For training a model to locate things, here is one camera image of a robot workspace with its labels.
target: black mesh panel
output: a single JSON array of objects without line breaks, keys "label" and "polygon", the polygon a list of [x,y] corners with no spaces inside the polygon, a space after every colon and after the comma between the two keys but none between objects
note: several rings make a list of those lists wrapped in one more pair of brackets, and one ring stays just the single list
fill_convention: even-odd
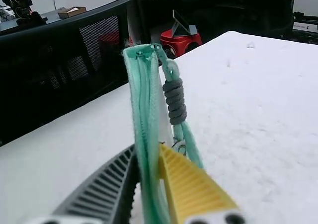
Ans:
[{"label": "black mesh panel", "polygon": [[87,47],[93,67],[97,70],[101,63],[100,43],[119,44],[118,18],[112,16],[97,23],[79,29]]}]

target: red object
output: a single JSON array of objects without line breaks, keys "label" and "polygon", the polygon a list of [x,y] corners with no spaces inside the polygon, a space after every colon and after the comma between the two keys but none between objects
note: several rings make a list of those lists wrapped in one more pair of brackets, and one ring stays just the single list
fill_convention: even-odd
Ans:
[{"label": "red object", "polygon": [[175,58],[202,45],[200,34],[172,37],[171,29],[161,34],[160,42],[168,57],[174,56]]}]

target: gray object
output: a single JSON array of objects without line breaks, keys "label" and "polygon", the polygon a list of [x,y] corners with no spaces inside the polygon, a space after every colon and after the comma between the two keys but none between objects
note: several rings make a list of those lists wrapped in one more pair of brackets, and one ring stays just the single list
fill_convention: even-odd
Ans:
[{"label": "gray object", "polygon": [[130,146],[84,181],[53,214],[128,224],[137,182],[137,159],[134,146]]},{"label": "gray object", "polygon": [[195,35],[198,33],[196,26],[189,25],[176,10],[172,11],[172,17],[175,20],[175,23],[172,26],[173,37]]},{"label": "gray object", "polygon": [[165,81],[162,88],[166,97],[165,101],[168,104],[170,123],[178,125],[187,117],[182,79]]}]

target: white table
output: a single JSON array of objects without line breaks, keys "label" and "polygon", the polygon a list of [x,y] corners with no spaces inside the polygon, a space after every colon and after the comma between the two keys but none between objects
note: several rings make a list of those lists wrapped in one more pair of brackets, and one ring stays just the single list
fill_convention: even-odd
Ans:
[{"label": "white table", "polygon": [[[317,54],[228,32],[177,59],[206,170],[252,222],[318,221]],[[129,97],[123,86],[0,148],[0,223],[49,214],[132,144]]]}]

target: cardboard box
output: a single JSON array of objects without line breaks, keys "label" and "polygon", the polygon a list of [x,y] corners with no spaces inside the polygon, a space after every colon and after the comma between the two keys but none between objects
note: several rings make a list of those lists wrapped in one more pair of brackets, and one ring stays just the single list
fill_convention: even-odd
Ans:
[{"label": "cardboard box", "polygon": [[86,12],[86,7],[83,6],[73,6],[71,8],[63,8],[58,11],[58,15],[60,18],[65,19],[72,17],[77,14],[82,14]]}]

